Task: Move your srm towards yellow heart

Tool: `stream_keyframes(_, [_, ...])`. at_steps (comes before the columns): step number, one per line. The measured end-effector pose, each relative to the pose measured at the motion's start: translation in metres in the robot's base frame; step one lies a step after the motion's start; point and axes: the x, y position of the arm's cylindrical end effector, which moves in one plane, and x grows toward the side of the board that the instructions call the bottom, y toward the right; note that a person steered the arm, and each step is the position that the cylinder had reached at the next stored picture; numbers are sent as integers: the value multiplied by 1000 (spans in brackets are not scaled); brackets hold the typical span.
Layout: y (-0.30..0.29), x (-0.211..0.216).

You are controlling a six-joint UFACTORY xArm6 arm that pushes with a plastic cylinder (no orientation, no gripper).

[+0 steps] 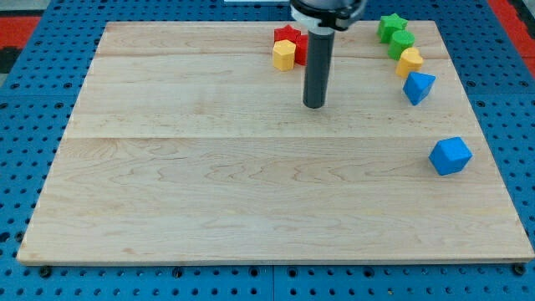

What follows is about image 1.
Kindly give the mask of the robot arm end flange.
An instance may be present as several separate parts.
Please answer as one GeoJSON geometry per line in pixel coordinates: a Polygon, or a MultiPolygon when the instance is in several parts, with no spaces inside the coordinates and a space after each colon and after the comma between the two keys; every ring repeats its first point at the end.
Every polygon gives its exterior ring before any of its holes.
{"type": "Polygon", "coordinates": [[[364,15],[367,0],[290,0],[291,15],[309,31],[346,31],[364,15]]]}

